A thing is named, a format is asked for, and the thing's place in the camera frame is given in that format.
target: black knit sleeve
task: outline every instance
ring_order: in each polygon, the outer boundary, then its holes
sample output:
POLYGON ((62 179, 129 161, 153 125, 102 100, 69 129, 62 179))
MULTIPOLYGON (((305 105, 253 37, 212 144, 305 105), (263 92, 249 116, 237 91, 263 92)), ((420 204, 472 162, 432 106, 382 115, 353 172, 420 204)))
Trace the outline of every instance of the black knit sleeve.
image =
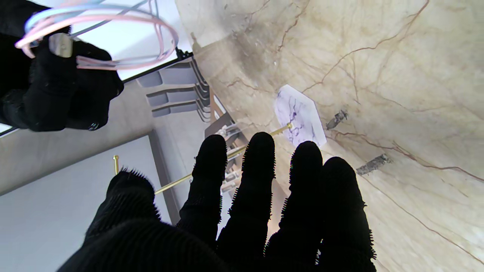
POLYGON ((22 37, 25 22, 47 7, 26 0, 0 0, 0 33, 22 37))
POLYGON ((99 206, 86 232, 84 243, 133 219, 160 217, 153 203, 154 190, 151 183, 135 171, 122 170, 109 184, 106 199, 99 206))

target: white wall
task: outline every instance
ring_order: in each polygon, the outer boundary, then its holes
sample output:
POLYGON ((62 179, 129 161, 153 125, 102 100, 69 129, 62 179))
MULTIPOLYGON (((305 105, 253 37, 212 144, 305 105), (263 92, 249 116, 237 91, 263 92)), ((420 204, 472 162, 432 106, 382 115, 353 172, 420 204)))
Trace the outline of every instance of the white wall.
MULTIPOLYGON (((145 136, 0 196, 0 271, 52 272, 81 246, 114 176, 113 155, 161 187, 145 136)), ((170 223, 163 194, 155 203, 170 223)))

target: pink cable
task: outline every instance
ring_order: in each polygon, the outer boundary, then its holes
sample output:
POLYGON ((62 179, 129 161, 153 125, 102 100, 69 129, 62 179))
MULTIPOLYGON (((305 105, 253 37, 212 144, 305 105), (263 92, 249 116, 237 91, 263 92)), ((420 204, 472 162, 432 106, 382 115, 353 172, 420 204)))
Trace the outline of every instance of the pink cable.
MULTIPOLYGON (((174 28, 172 28, 170 25, 166 24, 164 21, 160 20, 157 17, 152 17, 151 19, 149 18, 142 18, 142 17, 137 17, 137 16, 131 16, 131 15, 82 15, 82 16, 77 16, 73 18, 66 19, 64 21, 52 24, 54 21, 53 17, 46 18, 44 21, 39 22, 36 24, 34 28, 32 28, 29 33, 27 33, 24 38, 22 38, 20 41, 18 41, 15 46, 17 48, 22 48, 22 51, 29 56, 30 58, 35 58, 35 55, 32 53, 30 49, 30 43, 33 41, 36 41, 38 39, 43 38, 46 35, 49 35, 50 33, 62 29, 64 27, 67 27, 69 25, 79 23, 79 22, 87 22, 87 21, 104 21, 104 20, 120 20, 120 21, 138 21, 138 22, 146 22, 146 23, 152 23, 154 25, 158 42, 160 43, 160 54, 159 56, 152 61, 142 63, 142 64, 133 64, 133 65, 126 65, 126 66, 121 66, 121 67, 98 67, 98 66, 83 66, 83 65, 78 65, 77 67, 79 69, 93 69, 93 70, 128 70, 128 69, 137 69, 137 68, 142 68, 145 66, 153 65, 156 64, 166 58, 168 58, 173 51, 175 50, 175 44, 172 43, 170 51, 163 55, 163 50, 164 50, 164 43, 163 43, 163 37, 161 35, 161 27, 164 26, 166 27, 170 33, 174 36, 176 35, 176 31, 174 28)), ((95 60, 95 59, 90 59, 87 57, 83 56, 78 56, 77 60, 81 60, 83 62, 88 62, 88 63, 93 63, 93 64, 105 64, 105 65, 112 65, 112 61, 104 61, 104 60, 95 60)))

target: gray floor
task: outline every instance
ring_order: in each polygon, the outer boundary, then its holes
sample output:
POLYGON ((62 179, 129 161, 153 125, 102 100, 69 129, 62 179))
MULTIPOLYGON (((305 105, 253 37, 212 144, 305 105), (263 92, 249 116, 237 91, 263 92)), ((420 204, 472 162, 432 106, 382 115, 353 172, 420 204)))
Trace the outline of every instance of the gray floor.
MULTIPOLYGON (((208 125, 196 112, 153 118, 145 94, 159 90, 127 83, 111 102, 108 124, 98 131, 19 130, 0 138, 0 195, 152 130, 159 137, 170 180, 190 173, 208 125)), ((179 207, 188 196, 189 185, 186 181, 173 188, 179 207)))

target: metal component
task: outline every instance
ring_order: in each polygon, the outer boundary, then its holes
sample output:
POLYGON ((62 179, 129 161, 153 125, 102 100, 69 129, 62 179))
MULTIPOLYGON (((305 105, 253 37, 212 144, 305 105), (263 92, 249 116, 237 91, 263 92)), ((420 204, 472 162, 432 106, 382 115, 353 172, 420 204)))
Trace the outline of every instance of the metal component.
POLYGON ((118 155, 114 155, 113 156, 113 160, 114 160, 114 175, 117 175, 119 172, 120 172, 120 165, 119 165, 119 156, 118 155))
POLYGON ((52 54, 62 57, 72 57, 72 39, 65 33, 56 33, 49 37, 49 49, 52 54))

